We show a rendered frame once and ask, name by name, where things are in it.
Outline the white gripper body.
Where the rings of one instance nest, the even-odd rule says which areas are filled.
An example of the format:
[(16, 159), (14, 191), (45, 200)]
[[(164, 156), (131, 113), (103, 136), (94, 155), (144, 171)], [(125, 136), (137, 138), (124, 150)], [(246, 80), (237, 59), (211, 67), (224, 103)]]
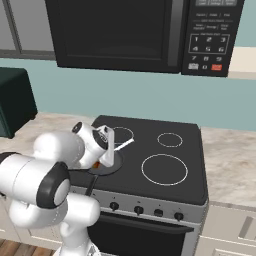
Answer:
[(114, 165), (114, 130), (106, 125), (100, 127), (100, 131), (107, 138), (108, 149), (101, 156), (100, 163), (106, 167)]

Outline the dark grey frying pan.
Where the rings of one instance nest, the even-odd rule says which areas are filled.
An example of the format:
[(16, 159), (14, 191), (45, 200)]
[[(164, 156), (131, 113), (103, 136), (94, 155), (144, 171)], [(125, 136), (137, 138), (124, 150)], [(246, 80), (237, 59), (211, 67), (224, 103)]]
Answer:
[(112, 175), (113, 173), (117, 172), (123, 165), (124, 158), (119, 151), (114, 152), (114, 165), (111, 167), (106, 167), (100, 163), (99, 168), (94, 169), (91, 167), (89, 169), (89, 173), (92, 175), (92, 179), (89, 183), (89, 187), (86, 189), (86, 196), (90, 196), (94, 189), (94, 186), (97, 182), (97, 179), (101, 176), (108, 176)]

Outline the black hob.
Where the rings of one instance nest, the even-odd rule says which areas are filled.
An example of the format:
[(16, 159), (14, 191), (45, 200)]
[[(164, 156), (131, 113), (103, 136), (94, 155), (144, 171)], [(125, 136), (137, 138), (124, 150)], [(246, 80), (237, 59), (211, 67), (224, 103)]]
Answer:
[(208, 198), (201, 131), (195, 124), (99, 116), (115, 130), (122, 167), (97, 179), (94, 190), (127, 208), (145, 200), (202, 205)]

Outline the silver oven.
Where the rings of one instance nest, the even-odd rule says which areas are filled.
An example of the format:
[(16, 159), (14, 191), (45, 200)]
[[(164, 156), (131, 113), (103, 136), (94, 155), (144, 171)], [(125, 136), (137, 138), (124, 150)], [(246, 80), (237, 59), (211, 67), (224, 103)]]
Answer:
[[(88, 233), (102, 252), (115, 256), (194, 256), (208, 209), (206, 203), (192, 205), (97, 189), (92, 192), (92, 197), (100, 203), (101, 213), (161, 221), (194, 229), (186, 234), (170, 234), (98, 220), (88, 228)], [(119, 208), (113, 211), (110, 208), (111, 202), (118, 203)], [(137, 215), (134, 212), (135, 206), (141, 206), (144, 212)], [(155, 209), (163, 210), (163, 216), (155, 216)], [(177, 221), (174, 218), (176, 212), (181, 212), (184, 219)]]

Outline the dark green toaster oven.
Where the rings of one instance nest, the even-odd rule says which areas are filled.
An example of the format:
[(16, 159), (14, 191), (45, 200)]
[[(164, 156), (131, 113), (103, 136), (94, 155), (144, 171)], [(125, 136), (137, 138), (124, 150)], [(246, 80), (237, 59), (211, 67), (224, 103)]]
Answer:
[(0, 67), (0, 137), (12, 139), (37, 113), (27, 71)]

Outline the black microwave oven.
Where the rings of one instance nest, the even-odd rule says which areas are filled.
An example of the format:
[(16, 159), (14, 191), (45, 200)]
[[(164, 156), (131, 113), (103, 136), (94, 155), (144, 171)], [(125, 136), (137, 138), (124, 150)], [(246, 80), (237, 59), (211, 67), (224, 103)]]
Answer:
[(184, 0), (176, 66), (173, 0), (45, 0), (57, 65), (226, 77), (245, 0)]

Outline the cream base cupboard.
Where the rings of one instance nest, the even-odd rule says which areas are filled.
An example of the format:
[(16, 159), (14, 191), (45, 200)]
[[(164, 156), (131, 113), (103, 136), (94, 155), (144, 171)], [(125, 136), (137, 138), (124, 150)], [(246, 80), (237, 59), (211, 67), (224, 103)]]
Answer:
[(10, 199), (0, 195), (0, 238), (52, 250), (57, 250), (61, 246), (58, 226), (43, 229), (18, 228), (9, 218), (9, 207)]

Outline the cream drawer front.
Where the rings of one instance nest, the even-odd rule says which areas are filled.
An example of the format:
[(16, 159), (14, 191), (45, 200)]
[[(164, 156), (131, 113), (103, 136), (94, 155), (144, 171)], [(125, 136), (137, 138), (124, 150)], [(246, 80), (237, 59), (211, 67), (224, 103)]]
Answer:
[(256, 211), (210, 205), (201, 236), (256, 246), (256, 241), (239, 237), (247, 216), (256, 219)]

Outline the cream cupboard door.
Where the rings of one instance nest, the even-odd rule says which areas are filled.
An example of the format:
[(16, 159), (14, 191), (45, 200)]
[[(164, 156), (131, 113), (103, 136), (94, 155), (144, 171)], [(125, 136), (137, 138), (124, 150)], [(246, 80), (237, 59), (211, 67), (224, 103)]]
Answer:
[(201, 236), (194, 256), (256, 256), (256, 246)]

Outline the grey wall cupboard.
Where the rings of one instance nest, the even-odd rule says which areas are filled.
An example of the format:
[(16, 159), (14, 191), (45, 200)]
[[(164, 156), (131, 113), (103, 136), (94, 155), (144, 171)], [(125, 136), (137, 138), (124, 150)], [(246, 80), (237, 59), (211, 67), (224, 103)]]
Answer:
[(0, 0), (0, 58), (55, 59), (44, 0)]

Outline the cream wall cupboard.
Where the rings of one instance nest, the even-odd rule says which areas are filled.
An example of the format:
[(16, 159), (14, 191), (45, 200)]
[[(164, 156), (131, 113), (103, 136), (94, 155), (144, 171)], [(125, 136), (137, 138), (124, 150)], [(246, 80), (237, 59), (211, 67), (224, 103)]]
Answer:
[(228, 77), (230, 79), (256, 80), (256, 47), (235, 47)]

